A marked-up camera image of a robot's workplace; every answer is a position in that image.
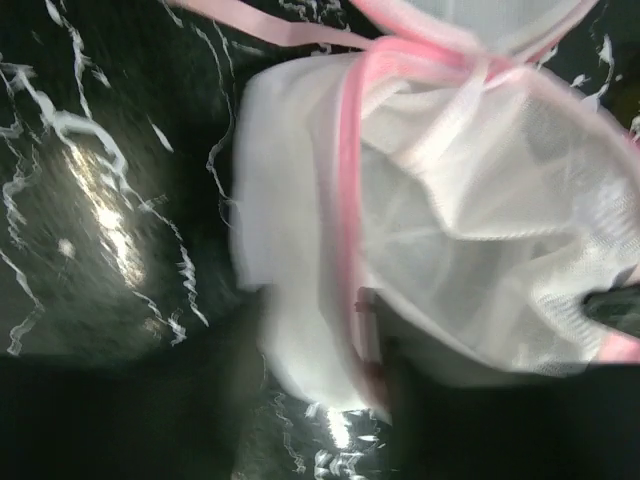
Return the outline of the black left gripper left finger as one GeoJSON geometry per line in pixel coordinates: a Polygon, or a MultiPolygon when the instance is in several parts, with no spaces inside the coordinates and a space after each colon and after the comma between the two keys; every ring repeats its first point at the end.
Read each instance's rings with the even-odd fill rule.
{"type": "Polygon", "coordinates": [[[1,361],[5,479],[229,479],[264,379],[266,302],[113,367],[38,356],[1,361]]]}

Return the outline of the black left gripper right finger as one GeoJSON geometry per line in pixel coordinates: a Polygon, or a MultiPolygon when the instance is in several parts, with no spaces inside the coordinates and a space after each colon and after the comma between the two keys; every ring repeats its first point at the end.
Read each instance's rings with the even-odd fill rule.
{"type": "Polygon", "coordinates": [[[635,479],[639,369],[566,378],[501,372],[372,309],[391,416],[394,479],[635,479]]]}

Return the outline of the white pink mesh laundry bag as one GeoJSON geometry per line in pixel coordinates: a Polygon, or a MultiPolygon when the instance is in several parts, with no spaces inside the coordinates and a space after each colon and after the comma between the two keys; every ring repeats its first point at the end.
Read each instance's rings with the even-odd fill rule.
{"type": "Polygon", "coordinates": [[[230,250],[266,287],[260,345],[292,396],[383,406],[365,294],[452,383],[635,363],[633,323],[584,297],[639,276],[639,150],[535,61],[589,1],[361,1],[369,40],[241,1],[186,8],[278,46],[341,45],[253,77],[230,250]]]}

